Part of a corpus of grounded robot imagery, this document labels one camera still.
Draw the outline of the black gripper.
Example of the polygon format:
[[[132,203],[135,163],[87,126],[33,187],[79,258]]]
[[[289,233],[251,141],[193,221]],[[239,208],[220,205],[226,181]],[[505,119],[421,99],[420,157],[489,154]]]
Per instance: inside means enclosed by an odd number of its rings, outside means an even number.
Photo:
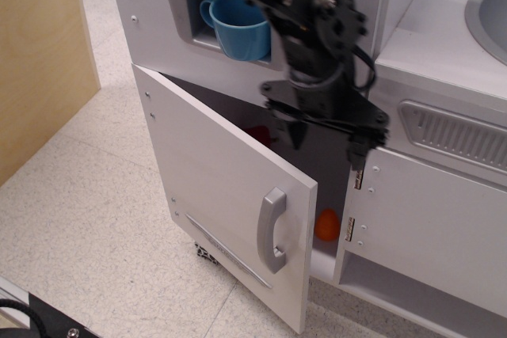
[[[364,168],[370,148],[387,142],[388,115],[343,77],[313,84],[270,81],[260,91],[280,139],[294,150],[303,145],[311,123],[339,131],[349,136],[347,158],[352,170],[358,171]]]

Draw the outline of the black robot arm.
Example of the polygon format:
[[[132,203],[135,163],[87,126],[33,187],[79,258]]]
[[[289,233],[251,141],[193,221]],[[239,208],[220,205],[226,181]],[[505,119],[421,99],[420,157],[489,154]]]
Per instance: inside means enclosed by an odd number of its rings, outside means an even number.
[[[366,17],[354,0],[247,0],[258,6],[281,38],[288,64],[282,81],[265,82],[261,93],[284,138],[303,143],[314,123],[349,137],[347,158],[354,170],[364,167],[368,152],[385,144],[388,116],[364,93],[375,82],[355,81],[355,60],[373,66],[358,45],[366,34]]]

